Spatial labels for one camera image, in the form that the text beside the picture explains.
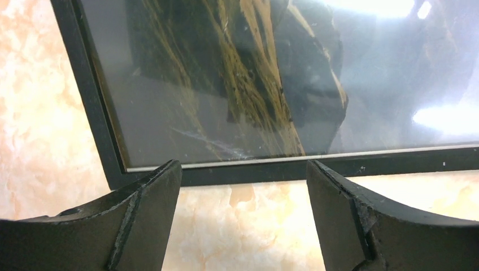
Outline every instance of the pink marble surface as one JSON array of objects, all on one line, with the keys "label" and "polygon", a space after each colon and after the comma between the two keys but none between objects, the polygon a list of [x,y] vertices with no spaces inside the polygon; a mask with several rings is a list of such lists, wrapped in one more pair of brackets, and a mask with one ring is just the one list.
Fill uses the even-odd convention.
[{"label": "pink marble surface", "polygon": [[[355,178],[413,207],[479,220],[479,172]],[[109,192],[48,0],[0,0],[0,218]],[[163,270],[324,270],[304,181],[180,191]]]}]

